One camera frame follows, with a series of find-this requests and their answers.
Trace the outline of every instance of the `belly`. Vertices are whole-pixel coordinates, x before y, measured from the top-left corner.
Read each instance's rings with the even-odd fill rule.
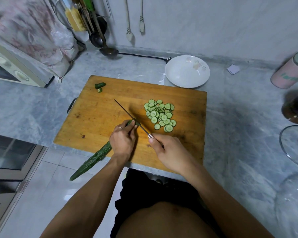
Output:
[[[121,225],[116,238],[218,237],[191,209],[159,202],[140,209]]]

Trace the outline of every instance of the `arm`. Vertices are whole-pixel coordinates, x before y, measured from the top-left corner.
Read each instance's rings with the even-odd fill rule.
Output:
[[[176,137],[154,134],[163,143],[149,139],[159,160],[169,169],[181,174],[200,194],[222,232],[228,237],[273,236],[241,204],[230,196],[183,147]]]
[[[120,173],[135,144],[135,122],[115,127],[109,141],[114,155],[56,214],[40,238],[92,238],[103,220]]]

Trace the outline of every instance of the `white plate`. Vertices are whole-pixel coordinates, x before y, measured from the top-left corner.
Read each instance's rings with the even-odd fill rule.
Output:
[[[181,88],[196,88],[205,84],[210,77],[210,68],[202,59],[182,55],[171,59],[166,67],[167,78]]]

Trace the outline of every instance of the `hand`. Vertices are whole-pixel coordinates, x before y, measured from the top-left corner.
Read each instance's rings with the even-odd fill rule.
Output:
[[[183,175],[186,170],[189,170],[191,165],[196,165],[197,161],[183,147],[177,137],[160,134],[152,135],[156,139],[150,138],[149,143],[164,166]]]
[[[137,128],[135,120],[126,126],[128,121],[129,120],[125,120],[122,124],[117,125],[109,137],[114,155],[124,156],[127,160],[130,158],[131,152],[135,146],[135,129]]]

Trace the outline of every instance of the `person's left hand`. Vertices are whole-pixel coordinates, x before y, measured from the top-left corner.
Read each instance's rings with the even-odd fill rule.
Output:
[[[122,124],[117,125],[114,128],[114,132],[109,137],[109,142],[114,151],[114,155],[122,155],[127,159],[130,158],[131,152],[135,146],[135,120],[133,120],[128,126],[126,124],[129,120],[123,121]]]

